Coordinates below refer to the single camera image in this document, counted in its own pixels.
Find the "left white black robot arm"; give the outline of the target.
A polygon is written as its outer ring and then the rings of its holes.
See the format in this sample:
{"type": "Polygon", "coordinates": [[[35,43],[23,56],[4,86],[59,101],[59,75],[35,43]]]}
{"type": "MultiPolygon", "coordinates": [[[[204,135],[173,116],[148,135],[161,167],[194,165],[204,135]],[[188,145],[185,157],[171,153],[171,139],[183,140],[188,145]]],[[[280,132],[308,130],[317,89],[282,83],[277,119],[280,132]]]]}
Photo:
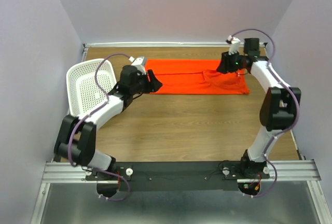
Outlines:
{"type": "Polygon", "coordinates": [[[162,87],[152,70],[141,72],[137,66],[122,68],[120,79],[106,92],[106,101],[83,114],[67,115],[60,126],[54,153],[74,165],[94,168],[104,180],[114,176],[116,159],[96,150],[96,133],[112,117],[122,113],[136,99],[135,95],[157,92],[162,87]]]}

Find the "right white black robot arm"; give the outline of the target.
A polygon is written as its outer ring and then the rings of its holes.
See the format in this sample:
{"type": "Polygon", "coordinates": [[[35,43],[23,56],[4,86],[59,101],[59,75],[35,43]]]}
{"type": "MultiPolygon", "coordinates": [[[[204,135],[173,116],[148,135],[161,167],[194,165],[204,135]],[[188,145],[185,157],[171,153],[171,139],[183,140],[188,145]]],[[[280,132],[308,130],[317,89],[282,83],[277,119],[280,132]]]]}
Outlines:
{"type": "Polygon", "coordinates": [[[230,35],[229,50],[222,53],[217,71],[222,74],[247,70],[260,83],[266,95],[259,121],[260,129],[239,162],[230,162],[227,168],[244,178],[261,175],[267,166],[268,155],[278,138],[290,131],[298,121],[301,90],[291,87],[274,70],[272,63],[260,55],[259,39],[244,41],[244,54],[239,53],[241,41],[230,35]]]}

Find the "orange t shirt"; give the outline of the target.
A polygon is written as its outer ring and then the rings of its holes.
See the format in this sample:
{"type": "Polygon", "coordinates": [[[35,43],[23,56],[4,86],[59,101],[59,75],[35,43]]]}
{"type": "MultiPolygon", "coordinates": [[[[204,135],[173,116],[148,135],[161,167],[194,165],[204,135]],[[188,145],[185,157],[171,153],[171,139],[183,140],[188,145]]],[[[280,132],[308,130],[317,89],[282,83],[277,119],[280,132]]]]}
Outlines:
{"type": "Polygon", "coordinates": [[[156,94],[175,95],[241,95],[249,94],[244,70],[222,74],[216,71],[219,60],[148,60],[145,68],[152,70],[163,86],[156,94]]]}

